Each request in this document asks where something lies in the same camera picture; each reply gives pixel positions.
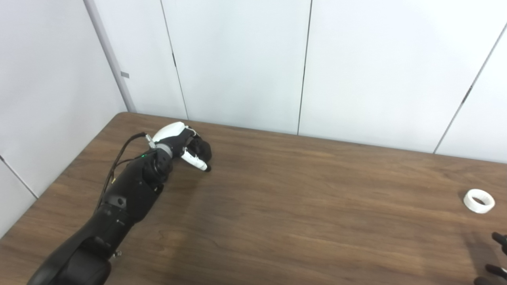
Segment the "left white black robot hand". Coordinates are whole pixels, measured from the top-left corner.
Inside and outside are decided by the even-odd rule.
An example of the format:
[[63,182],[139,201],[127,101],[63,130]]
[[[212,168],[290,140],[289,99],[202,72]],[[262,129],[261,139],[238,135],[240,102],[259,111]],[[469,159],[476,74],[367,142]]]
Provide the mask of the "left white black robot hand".
[[181,158],[199,170],[210,172],[211,146],[193,128],[175,122],[161,128],[152,138],[151,146],[160,148],[174,158]]

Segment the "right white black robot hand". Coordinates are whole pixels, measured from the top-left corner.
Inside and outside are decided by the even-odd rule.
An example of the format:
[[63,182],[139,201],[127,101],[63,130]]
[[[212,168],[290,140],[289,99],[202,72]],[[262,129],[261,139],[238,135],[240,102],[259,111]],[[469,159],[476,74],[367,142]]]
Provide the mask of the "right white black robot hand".
[[[507,236],[504,234],[500,234],[498,232],[492,232],[492,239],[498,243],[501,247],[501,250],[505,256],[507,256]],[[489,274],[495,275],[503,280],[507,280],[507,269],[501,266],[496,266],[493,264],[486,264],[484,269]],[[492,283],[483,276],[478,276],[474,279],[474,285],[492,285]]]

